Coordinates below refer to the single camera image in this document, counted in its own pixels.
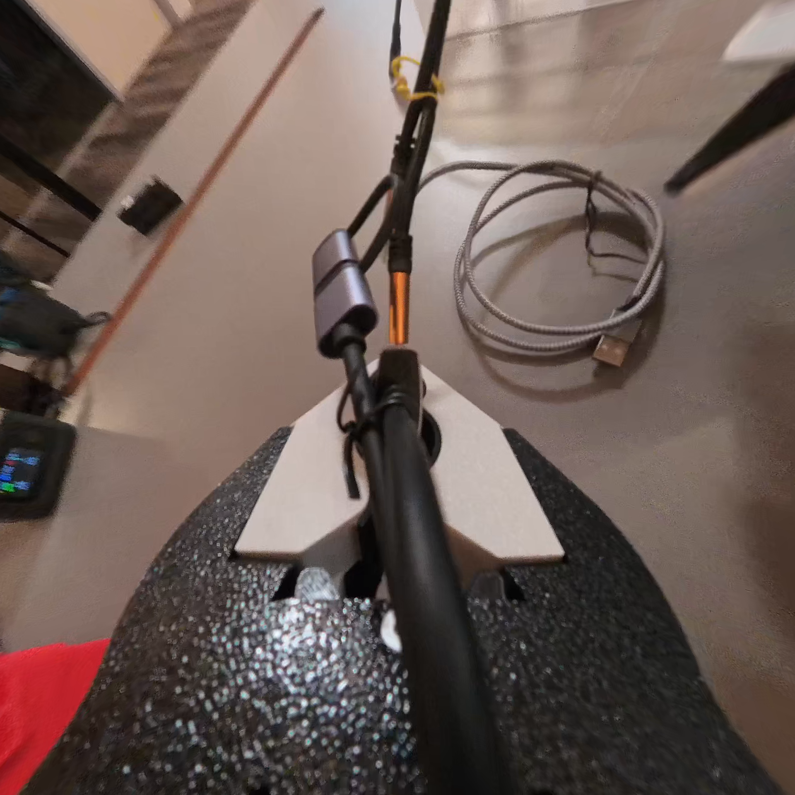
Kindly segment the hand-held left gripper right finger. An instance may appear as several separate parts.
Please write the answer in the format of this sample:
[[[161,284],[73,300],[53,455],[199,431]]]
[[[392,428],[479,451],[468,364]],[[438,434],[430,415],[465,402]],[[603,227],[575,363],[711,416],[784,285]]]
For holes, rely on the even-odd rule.
[[[423,408],[441,431],[431,474],[457,567],[550,564],[564,550],[503,428],[422,367]]]

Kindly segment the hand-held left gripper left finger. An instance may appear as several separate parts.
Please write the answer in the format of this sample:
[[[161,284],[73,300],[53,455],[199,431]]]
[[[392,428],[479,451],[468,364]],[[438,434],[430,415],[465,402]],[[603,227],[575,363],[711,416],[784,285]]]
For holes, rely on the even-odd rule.
[[[323,569],[337,588],[362,560],[356,525],[369,497],[365,463],[354,452],[360,498],[349,498],[345,435],[336,421],[342,394],[340,385],[290,428],[234,546],[243,559]]]

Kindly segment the grey usb adapter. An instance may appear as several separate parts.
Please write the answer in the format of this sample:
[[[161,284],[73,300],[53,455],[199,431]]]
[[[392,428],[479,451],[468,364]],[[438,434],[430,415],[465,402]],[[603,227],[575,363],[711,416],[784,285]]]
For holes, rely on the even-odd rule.
[[[340,399],[336,422],[343,433],[343,472],[348,496],[360,499],[354,473],[353,453],[363,436],[377,423],[374,389],[366,371],[366,337],[378,323],[366,270],[388,242],[391,210],[360,262],[354,236],[369,219],[380,200],[397,189],[400,180],[388,174],[376,185],[347,227],[333,230],[317,247],[312,258],[313,302],[316,344],[326,359],[343,360],[346,387]]]

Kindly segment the black portable power station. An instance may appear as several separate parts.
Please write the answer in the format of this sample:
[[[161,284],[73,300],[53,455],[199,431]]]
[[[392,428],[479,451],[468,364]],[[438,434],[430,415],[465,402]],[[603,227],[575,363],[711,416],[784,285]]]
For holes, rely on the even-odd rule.
[[[51,516],[76,442],[68,423],[5,411],[1,421],[1,522]]]

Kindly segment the black battery charger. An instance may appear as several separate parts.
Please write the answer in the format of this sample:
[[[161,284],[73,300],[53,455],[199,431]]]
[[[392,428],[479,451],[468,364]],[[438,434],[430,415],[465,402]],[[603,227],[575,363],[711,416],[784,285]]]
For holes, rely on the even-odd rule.
[[[27,277],[2,267],[1,350],[29,359],[70,359],[80,336],[112,315],[81,315]]]

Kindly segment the small black box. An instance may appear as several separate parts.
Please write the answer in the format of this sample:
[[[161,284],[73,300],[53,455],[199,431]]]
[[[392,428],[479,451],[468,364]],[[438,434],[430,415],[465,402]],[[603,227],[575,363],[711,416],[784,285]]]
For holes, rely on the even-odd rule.
[[[117,217],[135,232],[149,236],[183,204],[173,188],[160,177],[151,176],[137,192],[122,200]]]

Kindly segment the red object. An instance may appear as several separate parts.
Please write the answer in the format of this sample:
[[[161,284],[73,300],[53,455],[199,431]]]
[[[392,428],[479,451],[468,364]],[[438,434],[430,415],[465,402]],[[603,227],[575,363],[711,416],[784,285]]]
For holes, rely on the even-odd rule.
[[[1,655],[1,793],[19,793],[88,693],[109,639]]]

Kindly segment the dark blurred bar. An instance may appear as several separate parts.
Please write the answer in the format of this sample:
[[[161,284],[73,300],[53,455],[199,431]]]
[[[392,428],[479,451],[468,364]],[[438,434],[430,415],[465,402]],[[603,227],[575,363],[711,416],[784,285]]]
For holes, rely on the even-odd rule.
[[[794,64],[776,75],[736,112],[665,183],[668,195],[681,194],[702,176],[762,140],[794,117]]]

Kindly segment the white stand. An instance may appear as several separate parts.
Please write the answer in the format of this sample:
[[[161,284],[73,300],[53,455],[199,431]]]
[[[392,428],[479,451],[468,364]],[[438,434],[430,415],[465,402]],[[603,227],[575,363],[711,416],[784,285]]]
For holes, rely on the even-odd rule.
[[[794,1],[763,5],[732,38],[721,59],[737,65],[793,62]]]

